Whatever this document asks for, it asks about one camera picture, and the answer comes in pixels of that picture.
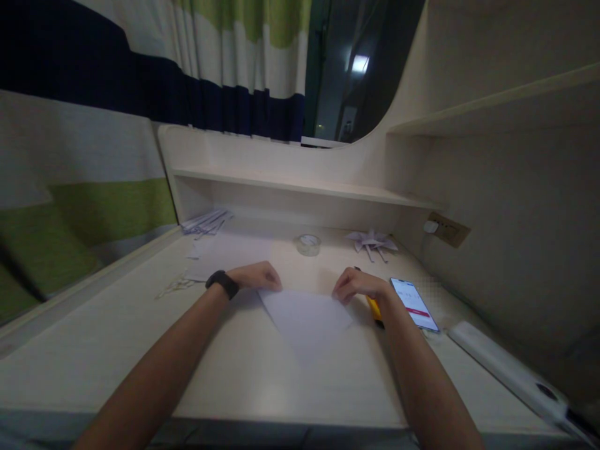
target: hand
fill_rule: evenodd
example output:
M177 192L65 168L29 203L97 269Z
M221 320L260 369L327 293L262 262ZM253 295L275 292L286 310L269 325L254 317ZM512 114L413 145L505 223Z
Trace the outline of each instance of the hand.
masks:
M332 296L347 305L356 294L364 294L375 300L383 300L391 286L386 281L365 272L347 267L337 280Z
M229 278L241 288L264 288L280 291L281 280L269 261L257 262L248 266L237 267L227 272Z

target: desk surface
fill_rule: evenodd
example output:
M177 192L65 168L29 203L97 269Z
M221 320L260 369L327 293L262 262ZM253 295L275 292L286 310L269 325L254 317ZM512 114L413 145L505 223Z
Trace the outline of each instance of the desk surface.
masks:
M234 219L228 229L267 228L271 262L286 289L329 294L347 266L412 281L441 329L462 319L482 326L431 281L401 249L384 264L356 254L347 231ZM293 238L318 235L317 257L300 255ZM192 236L142 260L40 335L0 361L5 409L96 412L139 358L202 294L197 284L155 299L190 265ZM349 306L354 324L309 367L301 367L259 300L230 308L210 342L175 416L374 428L405 428L384 331L365 299ZM561 434L532 413L446 335L429 338L482 432Z

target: green stripe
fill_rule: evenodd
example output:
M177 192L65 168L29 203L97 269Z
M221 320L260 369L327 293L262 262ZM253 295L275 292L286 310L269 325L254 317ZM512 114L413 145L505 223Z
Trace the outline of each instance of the green stripe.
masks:
M256 43L269 24L269 40L275 48L288 48L294 38L308 33L312 0L179 0L175 5L205 17L218 31L233 30L239 22L246 39Z
M166 178L49 186L73 233L92 247L177 223Z
M270 26L271 45L287 48L294 38L304 31L308 34L312 0L265 0L266 20Z
M69 230L55 204L0 211L0 236L22 270L51 294L88 275L98 265Z
M0 324L39 303L0 266Z

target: right hand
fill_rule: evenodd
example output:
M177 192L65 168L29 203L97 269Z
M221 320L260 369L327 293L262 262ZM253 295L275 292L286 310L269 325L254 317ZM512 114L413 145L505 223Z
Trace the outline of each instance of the right hand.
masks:
M347 305L356 294L364 294L375 300L383 300L391 286L386 281L365 272L347 267L337 280L332 296Z

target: watch strap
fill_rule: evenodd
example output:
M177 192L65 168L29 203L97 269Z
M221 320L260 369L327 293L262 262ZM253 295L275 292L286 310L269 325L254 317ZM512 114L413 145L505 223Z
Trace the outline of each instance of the watch strap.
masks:
M224 270L216 271L206 281L206 289L210 288L214 283L220 284L229 296L229 300L236 296L239 291L238 284L233 281Z

